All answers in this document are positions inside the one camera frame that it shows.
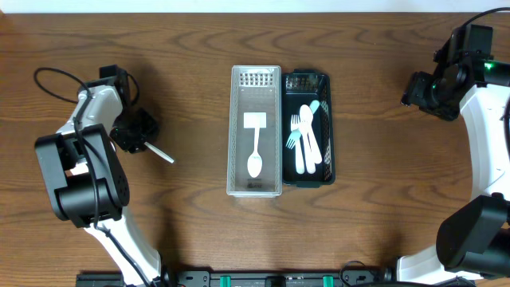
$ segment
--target green tape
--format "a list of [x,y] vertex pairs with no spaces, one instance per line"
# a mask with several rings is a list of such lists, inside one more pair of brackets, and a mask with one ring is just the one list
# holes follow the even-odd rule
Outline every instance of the green tape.
[[220,277],[220,287],[230,287],[230,276]]
[[324,287],[335,287],[333,276],[324,276],[322,277],[322,280],[324,282]]

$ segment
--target white wall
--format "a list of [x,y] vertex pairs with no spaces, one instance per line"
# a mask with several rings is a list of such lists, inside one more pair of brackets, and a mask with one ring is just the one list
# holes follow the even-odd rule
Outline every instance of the white wall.
[[0,0],[3,13],[481,12],[510,0]]

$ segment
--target brown table surface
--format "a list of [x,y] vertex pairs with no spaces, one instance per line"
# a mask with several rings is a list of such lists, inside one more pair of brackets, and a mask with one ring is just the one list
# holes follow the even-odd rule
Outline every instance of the brown table surface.
[[[115,271],[102,246],[53,214],[33,150],[74,104],[39,90],[51,66],[85,81],[118,64],[161,123],[151,152],[117,152],[130,208],[171,266],[215,270],[339,269],[385,265],[435,242],[441,222],[469,201],[471,161],[462,119],[400,105],[414,71],[470,14],[0,15],[0,285],[72,286],[82,271]],[[492,53],[510,61],[510,15]],[[318,69],[331,77],[336,181],[285,187],[275,199],[226,195],[233,65]],[[77,84],[41,80],[74,98]],[[485,285],[508,284],[509,280]]]

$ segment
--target wooden table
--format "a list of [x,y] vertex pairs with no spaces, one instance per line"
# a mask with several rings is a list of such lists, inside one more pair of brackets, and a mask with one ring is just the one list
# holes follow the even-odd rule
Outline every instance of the wooden table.
[[[0,16],[0,285],[72,286],[81,271],[117,270],[101,245],[53,214],[33,150],[75,106],[32,80],[52,66],[90,81],[118,64],[140,84],[140,106],[161,123],[151,152],[117,152],[130,208],[173,267],[339,269],[385,265],[435,242],[471,194],[463,120],[400,105],[414,71],[467,14],[90,14]],[[492,53],[510,61],[510,15]],[[233,65],[318,69],[331,77],[336,181],[285,187],[275,199],[226,195]],[[77,84],[41,75],[73,98]],[[508,284],[509,280],[485,285]]]

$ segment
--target black plastic bin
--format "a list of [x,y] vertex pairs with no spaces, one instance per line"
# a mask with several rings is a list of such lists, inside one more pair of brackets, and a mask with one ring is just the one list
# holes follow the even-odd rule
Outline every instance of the black plastic bin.
[[[292,115],[299,114],[303,104],[310,105],[318,100],[320,106],[314,114],[312,130],[322,155],[322,163],[316,165],[316,172],[296,172],[296,151],[285,146],[291,133]],[[320,187],[335,182],[335,152],[332,125],[332,99],[328,75],[314,70],[295,69],[282,75],[281,89],[281,131],[283,143],[283,182],[297,187]]]

